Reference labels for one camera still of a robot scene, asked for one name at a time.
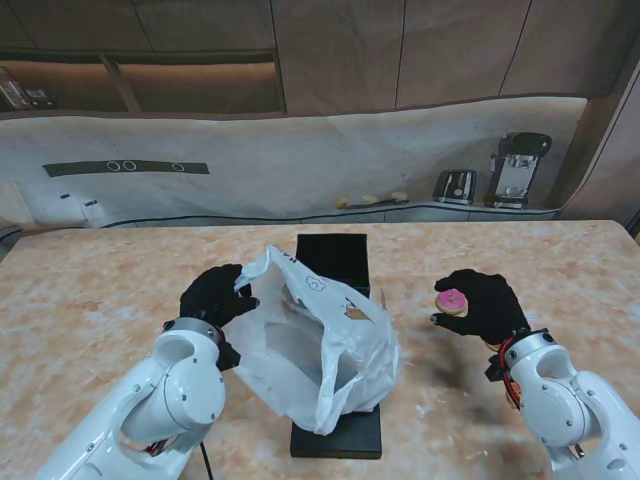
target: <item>round pastry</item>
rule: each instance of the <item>round pastry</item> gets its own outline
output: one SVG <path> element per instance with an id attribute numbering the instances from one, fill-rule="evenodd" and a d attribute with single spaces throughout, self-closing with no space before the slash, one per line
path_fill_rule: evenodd
<path id="1" fill-rule="evenodd" d="M 459 315 L 464 311 L 464 307 L 467 304 L 467 299 L 462 292 L 452 288 L 451 290 L 445 290 L 436 297 L 436 307 L 442 313 L 448 315 Z"/>

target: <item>marble countertop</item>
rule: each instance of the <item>marble countertop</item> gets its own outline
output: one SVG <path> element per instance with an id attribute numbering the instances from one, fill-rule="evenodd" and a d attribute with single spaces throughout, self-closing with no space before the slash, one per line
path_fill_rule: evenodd
<path id="1" fill-rule="evenodd" d="M 541 445 L 483 372 L 477 338 L 435 327 L 434 282 L 501 273 L 534 328 L 596 371 L 640 413 L 640 248 L 613 222 L 290 225 L 64 230 L 21 239 L 0 263 L 0 478 L 31 478 L 150 351 L 205 269 L 249 262 L 297 233 L 368 234 L 402 348 L 382 403 L 381 460 L 289 456 L 290 421 L 225 372 L 227 404 L 206 439 L 216 480 L 545 478 Z M 182 480 L 205 478 L 199 452 Z"/>

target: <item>black panel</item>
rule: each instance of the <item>black panel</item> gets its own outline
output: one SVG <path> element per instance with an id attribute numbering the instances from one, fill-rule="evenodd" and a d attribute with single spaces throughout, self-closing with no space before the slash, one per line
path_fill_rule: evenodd
<path id="1" fill-rule="evenodd" d="M 102 162 L 71 162 L 43 165 L 50 177 L 83 175 L 86 173 L 165 172 L 208 175 L 206 163 L 156 162 L 149 160 L 109 160 Z"/>

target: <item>plastic bag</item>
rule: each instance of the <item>plastic bag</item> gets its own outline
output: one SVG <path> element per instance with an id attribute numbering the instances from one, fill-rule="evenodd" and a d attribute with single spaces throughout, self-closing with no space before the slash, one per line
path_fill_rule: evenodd
<path id="1" fill-rule="evenodd" d="M 399 346 L 384 310 L 275 247 L 243 268 L 236 290 L 247 283 L 260 306 L 224 330 L 242 355 L 235 372 L 277 415 L 327 435 L 391 391 Z"/>

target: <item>black robotic glove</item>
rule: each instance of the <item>black robotic glove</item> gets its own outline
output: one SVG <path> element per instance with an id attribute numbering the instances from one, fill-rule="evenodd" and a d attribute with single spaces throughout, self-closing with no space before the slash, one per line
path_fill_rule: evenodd
<path id="1" fill-rule="evenodd" d="M 502 275 L 457 270 L 435 284 L 438 292 L 452 288 L 467 298 L 467 316 L 436 313 L 431 316 L 434 324 L 460 335 L 477 335 L 491 345 L 501 344 L 514 330 L 531 330 L 516 294 Z"/>
<path id="2" fill-rule="evenodd" d="M 222 328 L 234 317 L 256 308 L 260 302 L 251 296 L 251 285 L 236 293 L 236 279 L 242 265 L 213 267 L 202 273 L 180 297 L 180 316 L 199 318 Z"/>

